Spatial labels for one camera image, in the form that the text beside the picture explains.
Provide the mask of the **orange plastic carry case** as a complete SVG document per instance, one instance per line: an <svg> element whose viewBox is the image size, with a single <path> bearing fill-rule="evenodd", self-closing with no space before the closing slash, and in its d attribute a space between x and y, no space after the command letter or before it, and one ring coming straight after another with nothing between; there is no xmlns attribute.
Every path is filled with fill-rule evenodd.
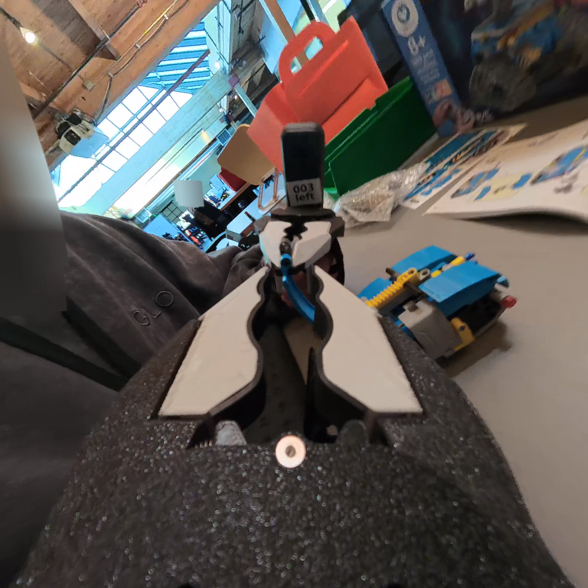
<svg viewBox="0 0 588 588"><path fill-rule="evenodd" d="M265 96L247 134L279 171L286 125L315 122L328 143L388 90L353 17L338 32L311 22L283 48L278 73L280 83Z"/></svg>

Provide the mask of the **blue toy set box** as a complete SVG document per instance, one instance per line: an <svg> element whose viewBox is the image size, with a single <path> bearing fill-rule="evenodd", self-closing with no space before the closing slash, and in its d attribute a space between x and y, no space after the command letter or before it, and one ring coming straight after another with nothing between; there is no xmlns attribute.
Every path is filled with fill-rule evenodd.
<svg viewBox="0 0 588 588"><path fill-rule="evenodd" d="M386 1L440 136L587 93L587 1Z"/></svg>

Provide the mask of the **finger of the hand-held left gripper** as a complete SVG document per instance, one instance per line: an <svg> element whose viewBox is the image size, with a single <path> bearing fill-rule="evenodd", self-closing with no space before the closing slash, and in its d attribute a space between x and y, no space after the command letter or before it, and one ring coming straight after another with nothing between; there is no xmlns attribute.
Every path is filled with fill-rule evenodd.
<svg viewBox="0 0 588 588"><path fill-rule="evenodd" d="M293 268L292 241L288 237L288 231L291 228L290 222L268 222L260 231L260 247L263 258L266 264L273 269L282 268L284 256L284 267Z"/></svg>
<svg viewBox="0 0 588 588"><path fill-rule="evenodd" d="M314 265L340 236L343 236L342 222L293 224L293 268L306 269Z"/></svg>

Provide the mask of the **red box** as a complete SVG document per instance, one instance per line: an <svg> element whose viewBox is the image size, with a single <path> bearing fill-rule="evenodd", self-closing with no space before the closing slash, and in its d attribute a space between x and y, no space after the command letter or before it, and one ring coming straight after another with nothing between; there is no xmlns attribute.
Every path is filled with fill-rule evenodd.
<svg viewBox="0 0 588 588"><path fill-rule="evenodd" d="M223 167L221 167L221 171L218 174L218 177L226 184L228 188L230 188L230 190L234 192L238 192L241 190L241 188L250 186L249 182L235 175L234 173L231 173Z"/></svg>

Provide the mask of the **blue sticker sheet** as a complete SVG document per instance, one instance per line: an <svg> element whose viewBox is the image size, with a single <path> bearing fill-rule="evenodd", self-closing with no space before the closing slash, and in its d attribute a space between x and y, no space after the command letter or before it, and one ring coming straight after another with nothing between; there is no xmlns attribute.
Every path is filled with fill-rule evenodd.
<svg viewBox="0 0 588 588"><path fill-rule="evenodd" d="M401 206L417 209L473 168L488 151L507 143L526 127L526 122L492 126L451 137L425 158L423 176L403 198Z"/></svg>

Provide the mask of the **tan board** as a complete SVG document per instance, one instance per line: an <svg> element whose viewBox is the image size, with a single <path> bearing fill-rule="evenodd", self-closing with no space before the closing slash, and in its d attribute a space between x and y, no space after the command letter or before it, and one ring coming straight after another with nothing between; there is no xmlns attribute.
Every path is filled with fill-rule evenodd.
<svg viewBox="0 0 588 588"><path fill-rule="evenodd" d="M247 133L249 127L242 124L235 130L217 157L217 163L250 185L259 186L275 172L275 167Z"/></svg>

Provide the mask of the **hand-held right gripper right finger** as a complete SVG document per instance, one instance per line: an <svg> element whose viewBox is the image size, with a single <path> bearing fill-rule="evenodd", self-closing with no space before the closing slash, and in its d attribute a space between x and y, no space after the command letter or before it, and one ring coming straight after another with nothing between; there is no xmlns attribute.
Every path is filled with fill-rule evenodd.
<svg viewBox="0 0 588 588"><path fill-rule="evenodd" d="M315 269L313 281L318 412L327 420L421 416L379 314L326 271Z"/></svg>

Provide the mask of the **green plastic bin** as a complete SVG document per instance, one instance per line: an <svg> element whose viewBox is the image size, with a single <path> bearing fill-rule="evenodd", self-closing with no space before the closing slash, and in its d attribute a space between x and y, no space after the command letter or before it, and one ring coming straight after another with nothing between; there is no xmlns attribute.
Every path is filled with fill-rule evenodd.
<svg viewBox="0 0 588 588"><path fill-rule="evenodd" d="M327 143L325 192L336 200L395 171L434 134L417 88L402 79Z"/></svg>

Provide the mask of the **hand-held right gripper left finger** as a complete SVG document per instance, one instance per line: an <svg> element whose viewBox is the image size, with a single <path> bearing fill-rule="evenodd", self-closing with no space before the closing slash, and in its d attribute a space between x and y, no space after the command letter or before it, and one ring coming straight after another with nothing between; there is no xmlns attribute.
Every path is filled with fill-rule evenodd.
<svg viewBox="0 0 588 588"><path fill-rule="evenodd" d="M263 267L205 312L159 408L162 418L212 419L251 393L262 375L254 318L266 302Z"/></svg>

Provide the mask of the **person's left forearm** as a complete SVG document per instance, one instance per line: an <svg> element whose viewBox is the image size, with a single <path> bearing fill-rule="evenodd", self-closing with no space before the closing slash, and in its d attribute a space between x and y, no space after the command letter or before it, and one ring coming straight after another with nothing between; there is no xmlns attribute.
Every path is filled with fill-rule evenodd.
<svg viewBox="0 0 588 588"><path fill-rule="evenodd" d="M205 301L198 307L199 314L210 310L255 272L267 265L260 244L245 251L229 246L211 253L201 253L200 277L204 280Z"/></svg>

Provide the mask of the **open instruction booklet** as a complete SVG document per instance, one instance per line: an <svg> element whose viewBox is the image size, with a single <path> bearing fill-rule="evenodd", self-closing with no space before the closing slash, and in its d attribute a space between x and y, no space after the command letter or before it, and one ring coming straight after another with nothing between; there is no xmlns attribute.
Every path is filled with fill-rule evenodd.
<svg viewBox="0 0 588 588"><path fill-rule="evenodd" d="M587 120L507 142L426 211L455 219L555 215L587 222Z"/></svg>

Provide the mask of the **blue curved brick panel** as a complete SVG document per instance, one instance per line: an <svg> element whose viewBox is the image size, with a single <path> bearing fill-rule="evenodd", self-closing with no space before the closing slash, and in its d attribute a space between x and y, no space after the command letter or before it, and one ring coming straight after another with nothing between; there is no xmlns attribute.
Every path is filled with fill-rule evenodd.
<svg viewBox="0 0 588 588"><path fill-rule="evenodd" d="M310 324L314 324L315 306L307 300L293 278L293 254L291 242L288 239L283 239L279 246L279 251L281 255L280 269L282 274L282 285L288 294L290 303L301 317L307 320Z"/></svg>

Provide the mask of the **clear plastic bag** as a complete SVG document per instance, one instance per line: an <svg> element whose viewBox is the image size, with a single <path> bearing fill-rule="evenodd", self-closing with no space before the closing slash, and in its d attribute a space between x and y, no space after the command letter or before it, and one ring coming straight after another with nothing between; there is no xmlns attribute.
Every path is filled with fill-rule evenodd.
<svg viewBox="0 0 588 588"><path fill-rule="evenodd" d="M428 166L418 163L370 180L328 204L346 228L386 223L404 198L424 178Z"/></svg>

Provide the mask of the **ceiling mounted device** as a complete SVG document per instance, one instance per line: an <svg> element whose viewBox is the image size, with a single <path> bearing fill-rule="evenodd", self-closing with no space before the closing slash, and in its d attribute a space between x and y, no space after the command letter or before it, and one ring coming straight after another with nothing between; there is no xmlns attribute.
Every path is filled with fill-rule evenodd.
<svg viewBox="0 0 588 588"><path fill-rule="evenodd" d="M82 111L74 109L56 124L57 147L71 155L77 144L89 139L94 132L92 121Z"/></svg>

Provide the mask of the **blue toy brick car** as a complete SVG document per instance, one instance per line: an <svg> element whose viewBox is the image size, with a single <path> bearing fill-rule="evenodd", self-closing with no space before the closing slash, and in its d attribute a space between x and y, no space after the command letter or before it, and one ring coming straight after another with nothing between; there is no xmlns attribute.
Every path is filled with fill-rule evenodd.
<svg viewBox="0 0 588 588"><path fill-rule="evenodd" d="M393 321L432 359L447 359L471 345L514 307L506 276L474 253L428 246L386 269L358 298Z"/></svg>

